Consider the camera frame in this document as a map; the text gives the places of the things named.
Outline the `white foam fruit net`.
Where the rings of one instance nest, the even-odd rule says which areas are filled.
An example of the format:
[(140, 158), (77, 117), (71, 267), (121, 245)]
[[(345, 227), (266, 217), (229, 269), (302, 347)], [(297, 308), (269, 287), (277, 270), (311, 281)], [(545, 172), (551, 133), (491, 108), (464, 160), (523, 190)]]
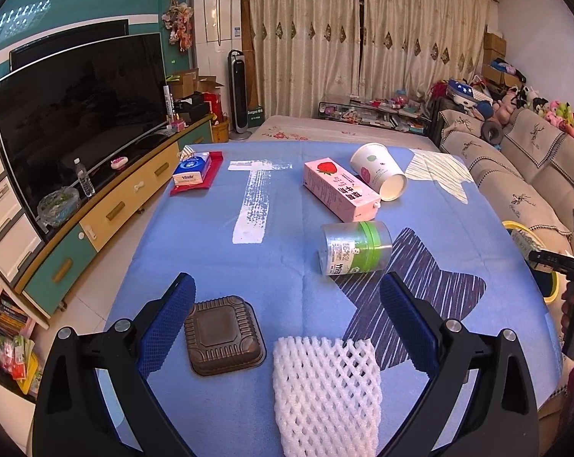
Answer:
[(369, 339), (281, 337), (272, 352), (275, 423), (286, 456), (374, 456), (381, 369)]

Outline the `green lid clear jar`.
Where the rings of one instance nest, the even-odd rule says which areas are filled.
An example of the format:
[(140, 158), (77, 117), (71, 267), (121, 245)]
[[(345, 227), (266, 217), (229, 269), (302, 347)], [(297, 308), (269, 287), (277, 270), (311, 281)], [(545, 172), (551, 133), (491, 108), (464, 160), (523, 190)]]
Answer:
[(318, 255), (323, 275), (383, 271), (390, 263), (392, 237), (381, 221), (326, 224), (322, 235)]

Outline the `white paper cup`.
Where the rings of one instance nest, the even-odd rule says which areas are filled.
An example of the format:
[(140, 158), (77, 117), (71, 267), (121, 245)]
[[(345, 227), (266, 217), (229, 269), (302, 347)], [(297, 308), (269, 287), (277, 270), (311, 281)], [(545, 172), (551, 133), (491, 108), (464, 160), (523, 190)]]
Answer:
[(384, 144), (369, 142), (355, 151), (350, 165), (382, 201), (394, 201), (407, 188), (407, 178)]

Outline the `pink strawberry milk carton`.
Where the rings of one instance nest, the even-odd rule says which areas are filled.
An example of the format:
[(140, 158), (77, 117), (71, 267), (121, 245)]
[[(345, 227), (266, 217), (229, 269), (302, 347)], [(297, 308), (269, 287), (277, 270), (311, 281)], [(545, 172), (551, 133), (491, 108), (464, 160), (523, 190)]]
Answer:
[(303, 185), (344, 223), (373, 220), (380, 195), (330, 158), (305, 162)]

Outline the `beige sofa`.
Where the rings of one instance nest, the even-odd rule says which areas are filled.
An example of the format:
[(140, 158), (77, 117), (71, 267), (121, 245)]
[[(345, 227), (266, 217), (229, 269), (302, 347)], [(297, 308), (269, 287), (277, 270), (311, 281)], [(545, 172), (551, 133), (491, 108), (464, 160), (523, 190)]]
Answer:
[(574, 138), (517, 109), (494, 147), (481, 121), (451, 109), (440, 116), (440, 148), (461, 158), (499, 218), (528, 227), (552, 252), (573, 254)]

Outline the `teal yellow tv cabinet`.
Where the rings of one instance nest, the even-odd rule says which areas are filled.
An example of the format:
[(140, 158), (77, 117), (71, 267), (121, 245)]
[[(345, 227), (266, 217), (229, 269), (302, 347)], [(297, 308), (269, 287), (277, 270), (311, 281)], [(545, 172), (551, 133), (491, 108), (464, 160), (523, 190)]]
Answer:
[(155, 132), (125, 149), (128, 162), (94, 169), (100, 186), (56, 229), (43, 230), (18, 198), (0, 148), (0, 287), (26, 314), (43, 323), (66, 307), (84, 270), (142, 206), (171, 178), (181, 149), (209, 144), (211, 118), (175, 133)]

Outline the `pile of plush toys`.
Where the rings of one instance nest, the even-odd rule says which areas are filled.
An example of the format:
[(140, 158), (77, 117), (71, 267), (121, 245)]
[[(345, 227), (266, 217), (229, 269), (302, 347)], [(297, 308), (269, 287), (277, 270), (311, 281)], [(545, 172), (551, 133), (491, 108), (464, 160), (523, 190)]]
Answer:
[(574, 138), (574, 110), (569, 102), (548, 102), (529, 86), (510, 87), (502, 99), (490, 104), (479, 101), (470, 113), (446, 109), (440, 117), (446, 123), (444, 135), (457, 129), (481, 138), (491, 145), (499, 145), (508, 133), (511, 116), (521, 109), (535, 115), (561, 132)]

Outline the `clear water bottle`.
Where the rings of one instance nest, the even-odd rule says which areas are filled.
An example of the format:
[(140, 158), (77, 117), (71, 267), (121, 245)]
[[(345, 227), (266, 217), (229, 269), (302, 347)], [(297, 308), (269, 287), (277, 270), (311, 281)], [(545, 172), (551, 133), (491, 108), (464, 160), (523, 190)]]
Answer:
[(91, 182), (90, 175), (86, 170), (85, 166), (82, 164), (79, 158), (74, 159), (75, 172), (77, 175), (78, 182), (82, 188), (82, 191), (86, 198), (91, 198), (96, 194), (93, 183)]

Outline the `low glass coffee table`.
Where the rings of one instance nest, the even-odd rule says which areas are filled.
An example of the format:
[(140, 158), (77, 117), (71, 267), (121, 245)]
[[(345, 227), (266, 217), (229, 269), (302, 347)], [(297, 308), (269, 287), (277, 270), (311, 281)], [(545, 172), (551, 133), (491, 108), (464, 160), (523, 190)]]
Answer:
[(423, 135), (427, 122), (419, 107), (393, 101), (328, 97), (319, 102), (318, 118)]

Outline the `blue star tablecloth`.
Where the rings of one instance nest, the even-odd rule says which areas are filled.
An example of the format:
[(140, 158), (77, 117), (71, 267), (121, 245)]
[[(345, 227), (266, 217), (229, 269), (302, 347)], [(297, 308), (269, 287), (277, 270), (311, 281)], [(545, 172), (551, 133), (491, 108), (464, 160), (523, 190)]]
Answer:
[[(302, 183), (308, 161), (347, 165), (351, 144), (230, 142), (207, 191), (165, 193), (147, 225), (109, 313), (133, 318), (164, 294), (180, 273), (192, 275), (204, 301), (236, 295), (255, 310), (264, 342), (281, 337), (345, 334), (356, 308), (323, 275), (322, 228), (334, 215)], [(561, 377), (561, 355), (549, 311), (521, 253), (476, 184), (458, 199), (431, 179), (411, 181), (378, 219), (392, 235), (411, 229), (443, 271), (469, 273), (484, 294), (464, 318), (472, 332), (519, 337), (544, 402)], [(149, 377), (153, 393), (181, 437), (199, 456), (278, 456), (272, 363), (201, 377), (177, 339)]]

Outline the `blue tissue pack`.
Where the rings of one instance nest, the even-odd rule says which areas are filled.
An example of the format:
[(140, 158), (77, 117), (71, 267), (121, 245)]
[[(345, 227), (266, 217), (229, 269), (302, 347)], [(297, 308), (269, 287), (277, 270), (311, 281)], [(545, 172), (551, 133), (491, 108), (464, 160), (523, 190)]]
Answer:
[(179, 161), (172, 175), (173, 183), (178, 187), (202, 184), (210, 163), (210, 152), (195, 153)]

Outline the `large black television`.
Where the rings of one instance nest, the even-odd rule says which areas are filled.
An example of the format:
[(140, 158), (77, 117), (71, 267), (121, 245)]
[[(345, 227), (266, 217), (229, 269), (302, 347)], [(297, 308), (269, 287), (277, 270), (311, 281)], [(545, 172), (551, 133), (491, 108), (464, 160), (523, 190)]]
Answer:
[(39, 202), (78, 184), (167, 121), (161, 38), (133, 34), (74, 46), (0, 79), (0, 144), (22, 204), (41, 233)]

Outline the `floral pink floor mattress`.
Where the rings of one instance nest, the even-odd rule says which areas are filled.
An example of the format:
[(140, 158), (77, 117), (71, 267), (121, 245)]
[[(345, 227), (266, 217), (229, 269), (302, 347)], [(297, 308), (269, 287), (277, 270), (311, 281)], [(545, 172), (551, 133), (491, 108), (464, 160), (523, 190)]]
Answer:
[(333, 122), (327, 120), (272, 116), (248, 141), (327, 141), (343, 144), (378, 142), (387, 147), (438, 152), (439, 149), (425, 136), (400, 131)]

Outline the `beige patterned curtains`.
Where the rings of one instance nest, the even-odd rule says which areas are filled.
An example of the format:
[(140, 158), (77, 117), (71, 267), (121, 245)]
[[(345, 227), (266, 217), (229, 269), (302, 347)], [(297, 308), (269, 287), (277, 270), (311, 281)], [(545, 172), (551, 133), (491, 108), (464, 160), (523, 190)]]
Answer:
[(481, 67), (494, 0), (246, 0), (269, 116), (311, 117), (327, 94), (423, 97)]

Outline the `black tower fan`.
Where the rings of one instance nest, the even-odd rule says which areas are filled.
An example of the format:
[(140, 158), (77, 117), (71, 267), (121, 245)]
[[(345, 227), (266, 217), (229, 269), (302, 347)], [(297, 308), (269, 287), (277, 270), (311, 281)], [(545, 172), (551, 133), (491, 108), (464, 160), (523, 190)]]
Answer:
[(245, 55), (239, 50), (231, 50), (228, 54), (228, 75), (230, 90), (230, 109), (232, 121), (232, 139), (247, 139), (248, 102), (246, 101), (246, 62)]

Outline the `white standing air conditioner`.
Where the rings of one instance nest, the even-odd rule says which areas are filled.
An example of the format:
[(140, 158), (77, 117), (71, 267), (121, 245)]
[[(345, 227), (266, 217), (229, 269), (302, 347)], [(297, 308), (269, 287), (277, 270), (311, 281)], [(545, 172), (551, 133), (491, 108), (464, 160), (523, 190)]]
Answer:
[(241, 50), (241, 0), (193, 0), (194, 55), (203, 90), (231, 114), (229, 53)]

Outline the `artificial flower wall decoration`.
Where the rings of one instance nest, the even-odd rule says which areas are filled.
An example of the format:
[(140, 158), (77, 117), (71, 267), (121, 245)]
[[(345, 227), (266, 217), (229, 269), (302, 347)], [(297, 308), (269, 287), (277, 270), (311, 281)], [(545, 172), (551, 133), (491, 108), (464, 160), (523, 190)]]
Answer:
[(182, 54), (188, 52), (193, 44), (193, 16), (192, 7), (178, 0), (170, 0), (168, 10), (162, 14), (169, 43), (176, 45)]

